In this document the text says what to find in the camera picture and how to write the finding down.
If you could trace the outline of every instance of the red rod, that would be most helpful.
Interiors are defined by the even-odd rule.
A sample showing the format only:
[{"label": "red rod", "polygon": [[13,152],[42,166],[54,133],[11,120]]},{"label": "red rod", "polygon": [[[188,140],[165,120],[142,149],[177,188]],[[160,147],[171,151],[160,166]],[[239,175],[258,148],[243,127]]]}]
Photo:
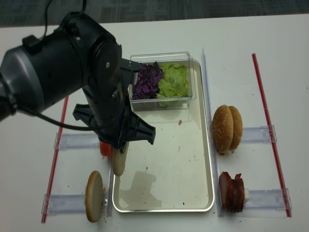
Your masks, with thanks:
[{"label": "red rod", "polygon": [[[67,111],[67,106],[68,106],[68,101],[69,101],[69,97],[67,96],[64,99],[62,115],[61,115],[61,123],[64,123],[64,119],[65,119],[66,111]],[[60,139],[61,139],[62,131],[63,131],[63,128],[59,127],[58,137],[57,137],[58,141],[60,141]],[[58,159],[58,153],[59,153],[59,148],[57,147],[55,149],[55,152],[54,152],[54,159],[53,159],[52,169],[50,171],[49,182],[48,182],[48,187],[47,187],[47,193],[46,193],[46,198],[45,198],[45,201],[44,201],[45,209],[43,211],[41,223],[45,223],[46,222],[46,218],[47,218],[48,203],[49,203],[50,195],[52,193],[52,186],[53,186],[53,180],[54,180],[54,175],[55,175],[56,163],[57,163],[57,159]]]},{"label": "red rod", "polygon": [[[261,74],[260,74],[259,66],[257,64],[257,59],[256,59],[255,53],[252,54],[252,59],[253,59],[253,63],[254,63],[257,82],[258,82],[259,88],[260,88],[260,93],[261,93],[261,97],[262,97],[262,102],[263,102],[263,107],[264,107],[267,125],[270,128],[272,124],[271,124],[271,121],[270,121],[270,116],[269,116],[269,112],[268,112],[268,108],[267,108],[266,97],[265,97],[265,94],[264,94]],[[270,136],[271,139],[273,139],[273,134],[272,134],[271,130],[269,130],[269,136]],[[283,174],[282,174],[282,170],[281,170],[277,145],[276,145],[276,143],[271,143],[271,145],[272,145],[272,150],[273,150],[274,156],[275,156],[275,162],[276,162],[279,181],[280,181],[280,187],[282,189],[283,199],[284,199],[284,203],[285,203],[286,216],[291,217],[292,214],[291,214],[291,209],[289,207],[288,200],[287,200],[286,188],[285,188]]]}]

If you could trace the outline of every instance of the purple cabbage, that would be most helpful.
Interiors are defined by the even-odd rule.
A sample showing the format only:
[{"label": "purple cabbage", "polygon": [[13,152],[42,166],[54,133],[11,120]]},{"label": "purple cabbage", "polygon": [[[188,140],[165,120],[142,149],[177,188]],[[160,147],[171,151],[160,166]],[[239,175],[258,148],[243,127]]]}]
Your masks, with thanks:
[{"label": "purple cabbage", "polygon": [[133,100],[153,99],[159,93],[158,83],[163,78],[163,71],[157,62],[153,64],[142,64],[136,85],[133,86]]}]

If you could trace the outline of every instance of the hamburger bun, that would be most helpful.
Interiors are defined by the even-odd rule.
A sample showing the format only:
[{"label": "hamburger bun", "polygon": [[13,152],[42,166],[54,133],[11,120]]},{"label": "hamburger bun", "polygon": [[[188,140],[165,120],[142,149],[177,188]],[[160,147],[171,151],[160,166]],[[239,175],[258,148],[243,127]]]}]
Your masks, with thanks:
[{"label": "hamburger bun", "polygon": [[85,196],[86,215],[90,222],[96,222],[100,219],[103,199],[101,174],[98,171],[93,171],[88,179]]},{"label": "hamburger bun", "polygon": [[232,117],[233,117],[233,127],[234,127],[234,132],[233,132],[233,140],[232,140],[232,144],[229,148],[230,151],[234,151],[238,145],[240,144],[241,141],[241,137],[242,137],[242,119],[241,119],[241,115],[238,111],[238,109],[236,109],[234,106],[229,106],[228,107],[232,113]]},{"label": "hamburger bun", "polygon": [[129,148],[129,142],[126,144],[124,153],[119,149],[112,150],[112,170],[116,176],[121,176],[126,167],[126,154]]},{"label": "hamburger bun", "polygon": [[242,119],[238,109],[234,106],[220,106],[213,116],[212,134],[219,154],[234,151],[242,137]]},{"label": "hamburger bun", "polygon": [[212,134],[218,152],[228,151],[233,140],[233,117],[227,105],[220,106],[214,113]]}]

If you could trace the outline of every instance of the tomato slice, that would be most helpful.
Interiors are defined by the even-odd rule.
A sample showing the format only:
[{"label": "tomato slice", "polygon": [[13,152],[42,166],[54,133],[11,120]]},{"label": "tomato slice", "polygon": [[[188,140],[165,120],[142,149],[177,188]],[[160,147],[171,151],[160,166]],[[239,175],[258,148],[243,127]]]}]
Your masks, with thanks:
[{"label": "tomato slice", "polygon": [[112,158],[112,145],[100,141],[100,152],[102,156]]}]

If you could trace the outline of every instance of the sesame seed bun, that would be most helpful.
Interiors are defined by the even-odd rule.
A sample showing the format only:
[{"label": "sesame seed bun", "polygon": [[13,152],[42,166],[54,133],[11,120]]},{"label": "sesame seed bun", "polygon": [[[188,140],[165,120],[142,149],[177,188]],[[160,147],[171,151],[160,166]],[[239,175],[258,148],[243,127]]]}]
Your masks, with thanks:
[{"label": "sesame seed bun", "polygon": [[241,119],[241,115],[238,111],[238,109],[236,109],[234,106],[229,106],[228,107],[232,113],[232,117],[233,117],[233,122],[234,122],[234,131],[233,131],[233,140],[232,140],[232,144],[229,148],[230,151],[234,151],[238,145],[240,144],[241,141],[241,137],[242,137],[242,119]]},{"label": "sesame seed bun", "polygon": [[227,105],[220,106],[214,113],[212,120],[213,140],[220,154],[230,148],[233,140],[233,117]]}]

